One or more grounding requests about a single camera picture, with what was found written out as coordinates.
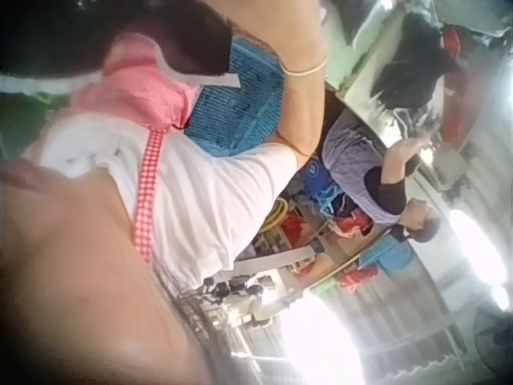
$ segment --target person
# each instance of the person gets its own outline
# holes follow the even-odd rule
[[[331,177],[373,223],[390,227],[397,240],[430,241],[440,219],[425,201],[406,199],[405,182],[417,168],[418,153],[429,146],[429,139],[399,140],[382,156],[362,128],[362,122],[346,108],[325,133],[321,158]]]
[[[277,133],[252,151],[214,159],[179,130],[150,131],[140,112],[155,104],[168,111],[159,98],[169,91],[171,117],[183,123],[194,95],[155,60],[110,67],[80,89],[86,108],[50,123],[25,158],[8,160],[0,174],[2,358],[20,382],[250,383],[185,294],[232,268],[315,150],[327,47],[318,1],[188,1],[208,6],[209,26],[237,24],[277,54],[285,73]],[[202,39],[208,44],[209,36]],[[130,87],[112,93],[108,86],[119,85],[112,80],[124,71]],[[110,99],[94,104],[87,96],[105,96],[95,90]],[[144,163],[148,153],[152,162]]]

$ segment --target fan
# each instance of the fan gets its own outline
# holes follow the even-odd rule
[[[485,302],[475,315],[474,339],[487,368],[500,379],[513,378],[513,313]]]

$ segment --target bracelet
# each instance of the bracelet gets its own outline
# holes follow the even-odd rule
[[[321,68],[323,68],[328,63],[328,60],[329,60],[329,55],[326,54],[326,56],[324,57],[324,59],[322,60],[322,62],[320,64],[316,65],[314,68],[311,68],[309,70],[299,71],[299,72],[288,70],[287,68],[285,68],[285,66],[283,65],[282,62],[280,62],[280,66],[281,66],[281,69],[283,70],[283,72],[289,76],[307,76],[307,75],[314,74],[315,72],[317,72]]]

